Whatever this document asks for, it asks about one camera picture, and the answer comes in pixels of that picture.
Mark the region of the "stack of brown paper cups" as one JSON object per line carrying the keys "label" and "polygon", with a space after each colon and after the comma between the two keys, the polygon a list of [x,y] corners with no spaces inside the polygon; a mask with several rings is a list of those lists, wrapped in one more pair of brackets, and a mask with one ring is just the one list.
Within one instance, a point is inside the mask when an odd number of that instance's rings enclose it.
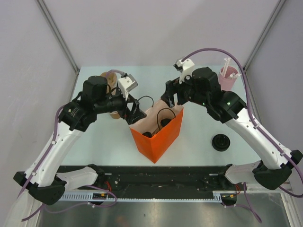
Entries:
{"label": "stack of brown paper cups", "polygon": [[110,112],[109,115],[111,116],[111,118],[113,118],[113,119],[115,119],[115,120],[117,120],[117,119],[120,118],[120,115],[119,115],[119,113],[118,113],[117,111],[115,111],[115,112]]}

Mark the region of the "black cup lid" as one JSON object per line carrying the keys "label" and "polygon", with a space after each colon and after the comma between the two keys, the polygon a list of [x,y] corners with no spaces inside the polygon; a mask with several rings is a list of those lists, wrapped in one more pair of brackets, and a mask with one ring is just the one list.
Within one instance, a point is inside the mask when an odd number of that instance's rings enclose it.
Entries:
{"label": "black cup lid", "polygon": [[147,138],[152,138],[152,133],[151,132],[144,132],[143,136],[147,137]]}
{"label": "black cup lid", "polygon": [[165,119],[162,119],[162,120],[161,120],[160,125],[161,125],[162,127],[165,127],[165,126],[168,125],[170,122],[171,122],[171,119],[165,118]]}

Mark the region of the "orange paper bag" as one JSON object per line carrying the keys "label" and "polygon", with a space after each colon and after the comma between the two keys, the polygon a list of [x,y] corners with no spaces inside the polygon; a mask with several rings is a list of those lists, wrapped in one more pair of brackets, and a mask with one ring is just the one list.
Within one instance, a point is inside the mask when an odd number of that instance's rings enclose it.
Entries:
{"label": "orange paper bag", "polygon": [[[156,101],[145,111],[145,118],[129,126],[138,151],[156,163],[179,136],[183,112],[181,105],[170,108],[164,101]],[[171,122],[162,127],[160,122],[165,118],[171,119]],[[152,133],[152,138],[143,136],[147,131]]]}

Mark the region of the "brown pulp cup carrier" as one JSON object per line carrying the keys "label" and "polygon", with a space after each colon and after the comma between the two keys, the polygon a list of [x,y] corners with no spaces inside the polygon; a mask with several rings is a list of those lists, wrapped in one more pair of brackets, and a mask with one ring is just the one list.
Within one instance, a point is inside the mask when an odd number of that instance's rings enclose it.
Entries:
{"label": "brown pulp cup carrier", "polygon": [[109,93],[110,90],[116,87],[116,83],[117,83],[116,73],[111,72],[107,74],[107,72],[103,72],[102,74],[100,74],[100,76],[107,79],[107,84],[108,84],[107,93]]}

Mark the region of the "stack of black lids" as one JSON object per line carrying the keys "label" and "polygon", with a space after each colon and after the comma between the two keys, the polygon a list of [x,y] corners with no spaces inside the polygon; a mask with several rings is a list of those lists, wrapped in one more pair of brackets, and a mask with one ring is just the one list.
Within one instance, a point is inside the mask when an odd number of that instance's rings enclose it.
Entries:
{"label": "stack of black lids", "polygon": [[217,134],[212,138],[211,144],[215,150],[224,152],[229,148],[231,141],[225,134]]}

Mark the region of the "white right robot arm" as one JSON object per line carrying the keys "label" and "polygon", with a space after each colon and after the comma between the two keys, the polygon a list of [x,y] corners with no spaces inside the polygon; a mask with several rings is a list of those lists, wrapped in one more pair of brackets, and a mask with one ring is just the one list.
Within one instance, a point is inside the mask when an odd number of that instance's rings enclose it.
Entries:
{"label": "white right robot arm", "polygon": [[192,102],[204,106],[214,120],[234,130],[260,157],[255,163],[227,165],[218,178],[224,190],[241,182],[259,183],[269,190],[280,188],[303,158],[300,151],[279,144],[236,93],[221,90],[217,74],[209,67],[194,70],[184,81],[180,78],[167,81],[161,100],[174,107],[174,95],[178,105]]}

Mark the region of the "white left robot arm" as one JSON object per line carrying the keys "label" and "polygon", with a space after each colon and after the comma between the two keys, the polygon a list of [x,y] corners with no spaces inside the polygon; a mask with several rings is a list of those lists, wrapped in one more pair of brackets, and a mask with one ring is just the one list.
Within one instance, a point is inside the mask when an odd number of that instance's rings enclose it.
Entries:
{"label": "white left robot arm", "polygon": [[83,186],[101,188],[104,171],[94,164],[67,173],[58,173],[58,168],[98,114],[117,111],[129,125],[146,117],[139,101],[129,94],[137,85],[132,75],[122,76],[112,94],[105,77],[85,80],[82,91],[56,113],[53,135],[36,161],[26,171],[15,173],[14,180],[22,190],[45,205],[53,205],[65,191]]}

